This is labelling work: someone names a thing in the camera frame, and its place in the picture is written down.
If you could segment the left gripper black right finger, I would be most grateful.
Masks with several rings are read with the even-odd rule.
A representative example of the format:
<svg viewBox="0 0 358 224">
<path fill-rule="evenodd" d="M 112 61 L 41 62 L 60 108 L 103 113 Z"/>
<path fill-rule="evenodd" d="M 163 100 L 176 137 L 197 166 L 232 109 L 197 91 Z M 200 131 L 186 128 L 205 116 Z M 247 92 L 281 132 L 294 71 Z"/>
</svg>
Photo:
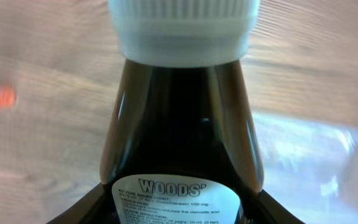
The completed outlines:
<svg viewBox="0 0 358 224">
<path fill-rule="evenodd" d="M 251 224 L 304 224 L 265 190 L 244 194 L 244 213 Z"/>
</svg>

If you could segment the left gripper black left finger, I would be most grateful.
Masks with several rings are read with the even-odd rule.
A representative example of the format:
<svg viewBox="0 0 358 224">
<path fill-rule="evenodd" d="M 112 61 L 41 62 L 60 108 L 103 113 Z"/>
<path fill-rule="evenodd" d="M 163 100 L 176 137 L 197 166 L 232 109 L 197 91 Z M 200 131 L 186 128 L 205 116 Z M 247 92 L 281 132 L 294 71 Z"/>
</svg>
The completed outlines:
<svg viewBox="0 0 358 224">
<path fill-rule="evenodd" d="M 112 223 L 112 211 L 102 184 L 98 184 L 69 209 L 47 224 L 106 224 Z"/>
</svg>

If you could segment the dark syrup bottle white cap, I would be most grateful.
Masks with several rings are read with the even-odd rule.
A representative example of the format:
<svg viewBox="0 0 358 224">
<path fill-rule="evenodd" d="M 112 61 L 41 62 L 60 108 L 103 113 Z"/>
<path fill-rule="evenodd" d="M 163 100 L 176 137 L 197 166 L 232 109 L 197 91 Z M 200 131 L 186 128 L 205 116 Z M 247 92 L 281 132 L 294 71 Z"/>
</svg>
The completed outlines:
<svg viewBox="0 0 358 224">
<path fill-rule="evenodd" d="M 100 174 L 117 223 L 267 223 L 240 65 L 258 1 L 109 1 L 125 64 Z"/>
</svg>

